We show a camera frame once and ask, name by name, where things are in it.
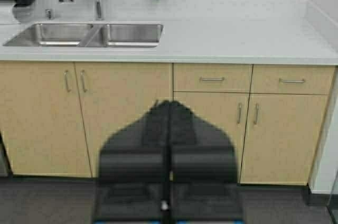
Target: cabinet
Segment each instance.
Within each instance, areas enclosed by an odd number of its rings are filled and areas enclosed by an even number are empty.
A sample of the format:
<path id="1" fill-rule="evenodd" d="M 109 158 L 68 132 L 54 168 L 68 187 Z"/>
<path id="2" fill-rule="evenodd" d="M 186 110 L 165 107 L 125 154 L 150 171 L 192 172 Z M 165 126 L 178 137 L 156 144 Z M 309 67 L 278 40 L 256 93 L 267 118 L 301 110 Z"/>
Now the cabinet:
<path id="1" fill-rule="evenodd" d="M 306 185 L 327 96 L 252 94 L 241 183 Z"/>
<path id="2" fill-rule="evenodd" d="M 249 94 L 175 92 L 174 99 L 229 135 L 240 174 Z"/>
<path id="3" fill-rule="evenodd" d="M 14 174 L 90 177 L 73 63 L 0 63 L 0 131 Z"/>
<path id="4" fill-rule="evenodd" d="M 172 100 L 172 64 L 76 63 L 93 175 L 106 139 L 141 118 L 155 102 Z"/>

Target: drawer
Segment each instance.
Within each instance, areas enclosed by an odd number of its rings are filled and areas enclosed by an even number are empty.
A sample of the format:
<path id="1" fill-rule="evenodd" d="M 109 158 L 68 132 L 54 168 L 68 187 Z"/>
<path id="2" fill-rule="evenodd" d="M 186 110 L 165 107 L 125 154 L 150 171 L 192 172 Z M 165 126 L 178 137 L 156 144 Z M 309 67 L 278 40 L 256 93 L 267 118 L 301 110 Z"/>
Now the drawer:
<path id="1" fill-rule="evenodd" d="M 175 64 L 174 91 L 249 92 L 251 65 Z"/>
<path id="2" fill-rule="evenodd" d="M 254 66 L 252 93 L 328 95 L 335 67 Z"/>

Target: wooden cabinet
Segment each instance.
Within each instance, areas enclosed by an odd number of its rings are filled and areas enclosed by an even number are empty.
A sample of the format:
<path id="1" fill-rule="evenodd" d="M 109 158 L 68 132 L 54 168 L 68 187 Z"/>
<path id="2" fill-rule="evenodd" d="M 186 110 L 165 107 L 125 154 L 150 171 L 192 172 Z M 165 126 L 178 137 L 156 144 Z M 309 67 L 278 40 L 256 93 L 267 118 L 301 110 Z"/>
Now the wooden cabinet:
<path id="1" fill-rule="evenodd" d="M 327 96 L 252 94 L 241 183 L 306 185 Z"/>
<path id="2" fill-rule="evenodd" d="M 174 91 L 245 93 L 251 72 L 250 64 L 175 64 Z"/>
<path id="3" fill-rule="evenodd" d="M 0 63 L 0 93 L 14 174 L 91 176 L 73 63 Z"/>
<path id="4" fill-rule="evenodd" d="M 335 67 L 253 67 L 251 93 L 330 94 Z"/>
<path id="5" fill-rule="evenodd" d="M 172 64 L 76 63 L 93 175 L 107 138 L 139 119 L 156 100 L 172 100 Z"/>
<path id="6" fill-rule="evenodd" d="M 229 135 L 240 174 L 249 94 L 175 92 L 174 99 Z"/>

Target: metal handle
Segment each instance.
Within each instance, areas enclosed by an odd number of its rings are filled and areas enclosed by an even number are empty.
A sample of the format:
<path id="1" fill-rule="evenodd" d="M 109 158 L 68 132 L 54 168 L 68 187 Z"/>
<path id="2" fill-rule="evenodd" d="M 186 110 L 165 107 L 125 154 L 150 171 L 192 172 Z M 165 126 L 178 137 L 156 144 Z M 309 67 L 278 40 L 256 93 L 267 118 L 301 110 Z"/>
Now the metal handle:
<path id="1" fill-rule="evenodd" d="M 83 92 L 87 92 L 88 89 L 86 88 L 86 84 L 85 84 L 85 71 L 84 70 L 81 71 L 81 82 L 82 82 Z"/>
<path id="2" fill-rule="evenodd" d="M 279 82 L 283 82 L 283 83 L 305 83 L 306 80 L 302 79 L 302 80 L 283 80 L 282 78 L 279 78 Z"/>
<path id="3" fill-rule="evenodd" d="M 203 78 L 203 77 L 201 77 L 200 78 L 200 81 L 224 81 L 224 80 L 225 80 L 224 77 L 222 77 L 222 78 Z"/>
<path id="4" fill-rule="evenodd" d="M 254 125 L 258 124 L 258 115 L 259 115 L 259 104 L 256 104 L 256 116 L 255 116 L 255 121 L 253 121 Z"/>
<path id="5" fill-rule="evenodd" d="M 72 90 L 71 90 L 71 88 L 69 87 L 69 84 L 68 84 L 68 73 L 69 73 L 68 70 L 66 70 L 64 72 L 64 83 L 65 83 L 65 88 L 66 88 L 67 92 L 71 92 Z"/>
<path id="6" fill-rule="evenodd" d="M 241 123 L 242 118 L 242 104 L 238 104 L 238 117 L 237 117 L 237 124 Z"/>

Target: stainless steel sink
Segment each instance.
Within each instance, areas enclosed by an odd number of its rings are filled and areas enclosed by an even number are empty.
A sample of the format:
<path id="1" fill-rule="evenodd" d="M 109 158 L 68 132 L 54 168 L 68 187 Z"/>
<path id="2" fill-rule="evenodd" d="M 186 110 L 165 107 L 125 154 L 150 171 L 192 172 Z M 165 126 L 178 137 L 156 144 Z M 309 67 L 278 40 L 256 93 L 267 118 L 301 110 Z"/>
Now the stainless steel sink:
<path id="1" fill-rule="evenodd" d="M 36 24 L 4 46 L 153 48 L 162 31 L 159 24 Z"/>
<path id="2" fill-rule="evenodd" d="M 35 24 L 4 46 L 77 46 L 92 24 Z"/>

